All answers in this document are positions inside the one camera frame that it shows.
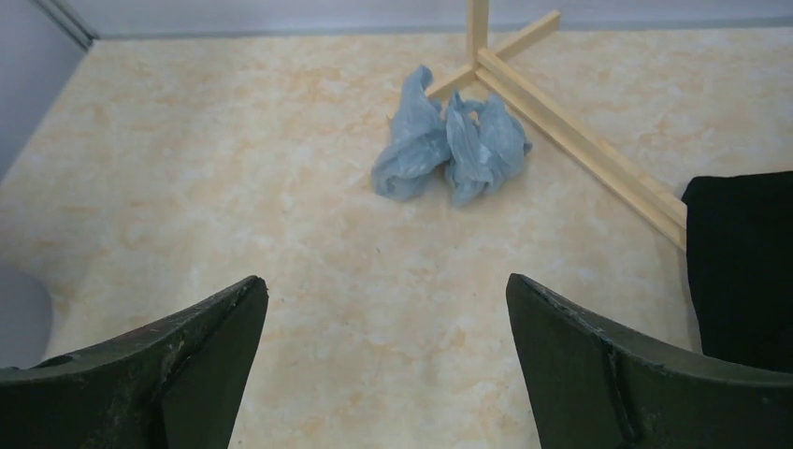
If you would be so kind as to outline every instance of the wooden leg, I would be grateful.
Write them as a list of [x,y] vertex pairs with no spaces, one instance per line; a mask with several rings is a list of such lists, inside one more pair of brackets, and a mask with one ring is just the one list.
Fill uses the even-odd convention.
[[476,67],[479,50],[487,47],[487,24],[490,0],[468,0],[468,30],[466,32],[469,65]]
[[[473,34],[471,30],[476,28],[475,25],[472,25],[470,10],[472,8],[476,8],[472,5],[472,3],[481,4],[484,2],[487,4],[487,0],[469,0],[469,43],[472,42],[470,39]],[[479,17],[487,17],[487,13],[479,14]],[[499,43],[494,48],[494,53],[501,58],[510,58],[514,56],[516,53],[525,50],[530,45],[540,42],[544,37],[550,35],[553,31],[559,28],[559,19],[561,18],[561,14],[558,11],[553,11],[540,19],[538,22],[534,22],[527,26],[526,28],[520,30],[519,32],[515,33],[513,36],[508,37],[503,42]],[[483,34],[485,36],[484,42],[487,42],[487,20],[484,21],[485,29]],[[448,76],[436,80],[432,83],[431,86],[426,90],[426,95],[431,98],[447,98],[452,94],[454,88],[463,89],[464,87],[468,86],[470,83],[476,80],[476,69],[479,68],[479,55],[477,54],[477,62],[476,64],[466,64],[462,67],[458,68]]]
[[493,48],[493,53],[501,59],[510,59],[558,30],[561,19],[562,14],[559,11],[551,11],[542,19],[527,25],[522,30],[499,42]]
[[479,52],[477,78],[534,123],[675,245],[685,249],[685,204],[525,80],[492,51]]

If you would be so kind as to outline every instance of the crumpled plastic bag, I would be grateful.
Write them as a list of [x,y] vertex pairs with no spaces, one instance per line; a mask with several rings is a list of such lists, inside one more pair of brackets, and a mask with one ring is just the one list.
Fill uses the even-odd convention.
[[399,201],[421,195],[432,170],[452,157],[441,104],[427,98],[432,72],[420,65],[402,83],[399,109],[391,120],[391,144],[371,170],[375,192]]
[[[470,117],[472,111],[478,115],[478,124]],[[480,103],[464,102],[454,92],[446,110],[446,136],[453,158],[445,175],[454,188],[456,207],[482,192],[494,193],[504,181],[517,176],[531,151],[523,126],[494,94]]]
[[493,153],[479,139],[480,126],[471,118],[484,104],[463,101],[454,91],[446,109],[446,137],[452,149],[452,162],[446,167],[446,181],[454,188],[452,203],[459,207],[468,204],[489,182],[493,173],[489,169]]
[[432,170],[450,161],[446,181],[461,207],[491,194],[523,169],[531,150],[523,126],[490,94],[487,101],[464,101],[455,91],[441,118],[441,104],[427,98],[432,72],[420,65],[402,83],[399,109],[391,120],[391,144],[371,170],[375,192],[395,200],[419,196]]

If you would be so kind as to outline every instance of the dark green object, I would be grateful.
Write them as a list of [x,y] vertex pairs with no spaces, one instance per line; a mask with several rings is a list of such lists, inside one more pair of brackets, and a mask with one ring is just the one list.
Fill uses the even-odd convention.
[[267,313],[250,277],[32,369],[0,369],[4,449],[226,449]]
[[525,276],[507,305],[543,449],[793,448],[793,375],[668,345]]

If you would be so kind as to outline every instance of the grey object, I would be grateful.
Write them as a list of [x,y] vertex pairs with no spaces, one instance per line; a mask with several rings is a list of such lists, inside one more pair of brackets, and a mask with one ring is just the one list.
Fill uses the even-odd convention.
[[[478,124],[471,112],[477,113]],[[523,126],[494,94],[481,103],[463,101],[454,92],[446,110],[446,136],[452,148],[446,181],[454,188],[452,202],[457,207],[482,193],[494,193],[517,176],[532,147]]]
[[52,329],[52,299],[33,276],[0,262],[0,368],[41,361]]
[[492,194],[523,170],[531,143],[504,102],[463,101],[455,91],[441,118],[440,101],[429,99],[432,72],[420,65],[402,83],[399,109],[391,121],[391,144],[371,170],[375,192],[404,201],[421,195],[435,167],[447,161],[446,181],[460,207],[481,193]]
[[391,120],[391,144],[371,171],[377,195],[404,201],[421,195],[435,167],[452,154],[438,100],[426,97],[432,72],[420,65],[402,82],[399,109]]
[[0,181],[84,54],[32,3],[0,0]]

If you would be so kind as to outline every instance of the wooden stick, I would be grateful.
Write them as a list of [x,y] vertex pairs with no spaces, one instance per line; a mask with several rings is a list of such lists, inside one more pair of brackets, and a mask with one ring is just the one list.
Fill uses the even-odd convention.
[[[473,27],[470,16],[471,2],[480,3],[481,0],[469,0],[469,28]],[[530,24],[529,26],[523,28],[513,36],[508,37],[503,42],[498,44],[494,49],[495,54],[497,54],[499,57],[509,58],[518,52],[525,50],[530,45],[540,42],[543,38],[547,37],[553,31],[559,28],[560,18],[561,14],[559,14],[559,11],[551,12],[540,19],[539,22]],[[454,88],[463,89],[467,85],[471,84],[476,80],[475,67],[478,68],[479,66],[478,58],[479,54],[477,53],[476,64],[463,65],[448,76],[433,82],[432,85],[426,90],[426,95],[431,98],[447,98],[452,94]]]
[[487,24],[490,0],[468,0],[468,30],[466,31],[469,65],[479,65],[479,50],[487,48]]
[[685,250],[685,204],[574,121],[550,97],[483,49],[477,78]]
[[493,48],[493,53],[501,59],[510,59],[558,30],[561,19],[562,14],[559,11],[551,11],[542,19],[525,26],[517,33],[499,42]]
[[685,204],[669,193],[664,186],[652,179],[647,173],[631,163],[603,138],[584,126],[569,112],[559,106],[550,96],[539,87],[524,79],[506,63],[501,61],[492,51],[482,49],[479,52],[480,62],[503,84],[513,92],[523,97],[529,105],[541,111],[555,124],[571,137],[580,141],[584,148],[593,156],[601,159],[606,166],[611,166],[612,171],[624,178],[640,195],[645,196],[657,208],[670,216],[678,225],[685,226]]

